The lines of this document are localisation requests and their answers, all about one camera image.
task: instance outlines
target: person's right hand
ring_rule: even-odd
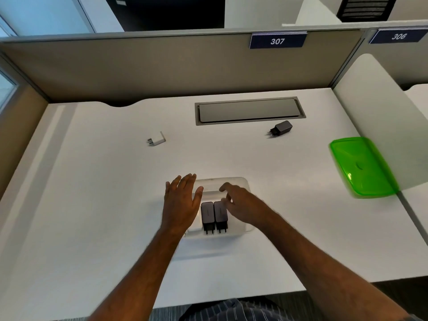
[[[245,188],[227,182],[219,189],[219,191],[225,190],[227,195],[226,198],[221,199],[221,202],[230,214],[245,223],[260,228],[266,217],[269,217],[272,213],[275,214],[261,199]]]

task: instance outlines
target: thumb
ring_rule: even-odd
[[[230,200],[227,200],[226,198],[222,198],[221,199],[221,203],[224,205],[224,207],[226,207],[226,209],[230,212],[230,213],[234,213],[235,212],[235,204],[232,203]]]
[[[200,186],[195,191],[195,196],[193,197],[193,206],[199,207],[201,205],[202,193],[204,191],[204,187]]]

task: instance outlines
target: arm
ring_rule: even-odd
[[[88,321],[148,320],[174,251],[198,212],[203,188],[196,190],[192,200],[195,180],[196,175],[187,175],[183,179],[178,176],[171,184],[167,182],[160,229]]]
[[[398,304],[303,237],[246,189],[225,183],[227,210],[262,231],[332,321],[399,321],[409,317]]]

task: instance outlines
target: sign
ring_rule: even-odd
[[[378,29],[370,44],[417,43],[428,32],[428,28]]]
[[[249,48],[302,47],[307,32],[266,32],[251,35]]]

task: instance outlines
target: green lid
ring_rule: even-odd
[[[334,140],[331,151],[350,188],[360,197],[384,197],[399,187],[373,142],[365,137]]]

